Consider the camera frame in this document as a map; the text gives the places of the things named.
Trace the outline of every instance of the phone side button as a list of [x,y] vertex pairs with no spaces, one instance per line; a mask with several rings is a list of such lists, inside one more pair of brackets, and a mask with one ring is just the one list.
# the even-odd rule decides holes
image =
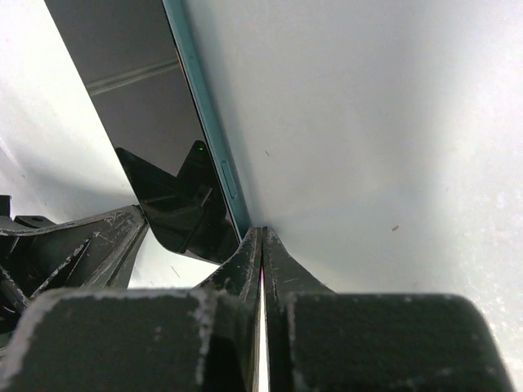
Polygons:
[[232,198],[236,198],[236,196],[238,196],[238,190],[236,189],[235,180],[233,179],[232,171],[230,171],[229,163],[227,161],[222,161],[221,169],[223,171],[223,175],[226,178],[226,184],[227,189],[229,190],[229,195]]

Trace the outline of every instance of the teal phone edge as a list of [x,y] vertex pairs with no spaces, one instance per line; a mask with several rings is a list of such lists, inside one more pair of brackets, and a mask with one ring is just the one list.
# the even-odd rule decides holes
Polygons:
[[225,134],[205,85],[183,0],[163,0],[163,6],[171,26],[178,58],[186,75],[190,94],[220,180],[221,191],[224,194],[236,233],[241,240],[247,233],[251,221]]

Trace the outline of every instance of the smartphone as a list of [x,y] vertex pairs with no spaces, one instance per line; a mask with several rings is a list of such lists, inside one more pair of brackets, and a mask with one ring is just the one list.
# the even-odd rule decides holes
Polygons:
[[250,220],[181,2],[46,4],[154,236],[226,261]]

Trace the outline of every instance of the scratch on table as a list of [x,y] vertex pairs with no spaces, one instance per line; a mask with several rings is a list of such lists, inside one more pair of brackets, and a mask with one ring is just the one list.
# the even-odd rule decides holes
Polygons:
[[178,275],[177,271],[174,269],[174,267],[171,265],[171,270],[174,271],[174,273],[177,275],[178,278],[180,278],[180,275]]

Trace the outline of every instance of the phone screen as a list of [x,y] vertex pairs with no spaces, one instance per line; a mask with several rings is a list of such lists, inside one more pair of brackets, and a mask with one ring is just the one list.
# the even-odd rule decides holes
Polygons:
[[226,261],[239,236],[162,1],[46,4],[154,236]]

